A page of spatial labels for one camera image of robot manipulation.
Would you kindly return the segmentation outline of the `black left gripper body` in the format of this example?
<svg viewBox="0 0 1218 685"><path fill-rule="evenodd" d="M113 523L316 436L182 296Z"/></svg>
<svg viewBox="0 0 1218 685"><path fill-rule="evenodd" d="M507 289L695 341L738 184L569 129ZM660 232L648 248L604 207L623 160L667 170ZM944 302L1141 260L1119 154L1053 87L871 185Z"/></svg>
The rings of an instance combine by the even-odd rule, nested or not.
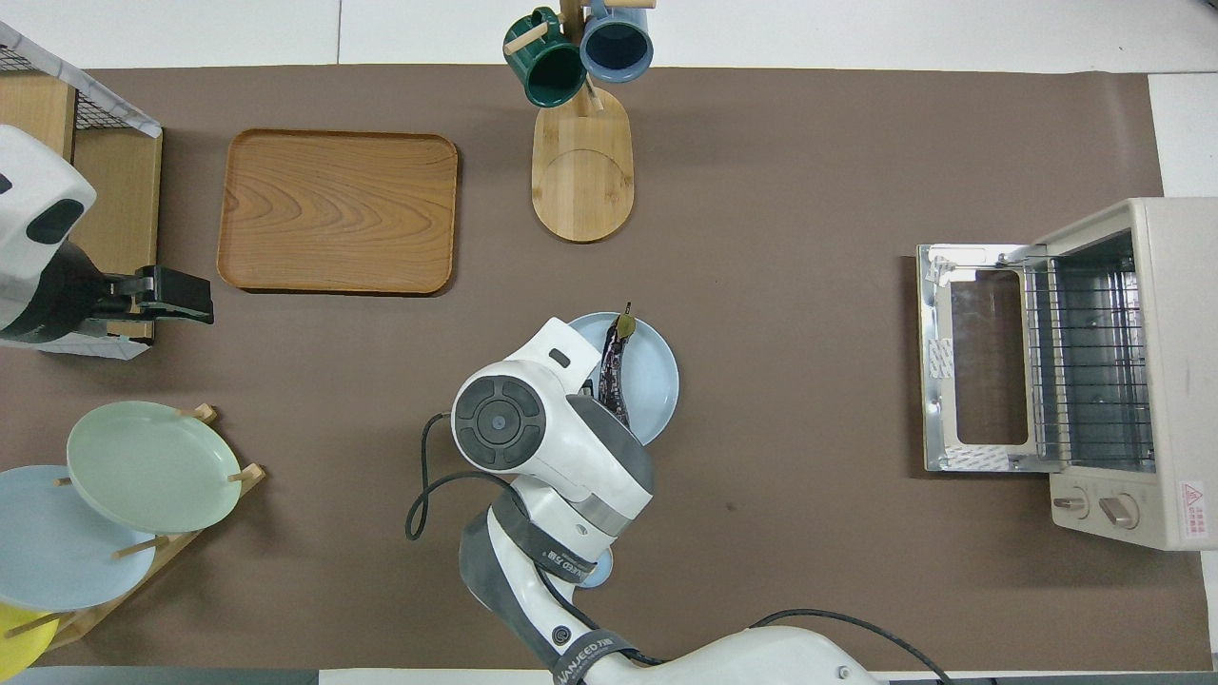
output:
<svg viewBox="0 0 1218 685"><path fill-rule="evenodd" d="M104 295L95 303L96 321L146 321L138 296L147 290L147 271L133 274L104 273Z"/></svg>

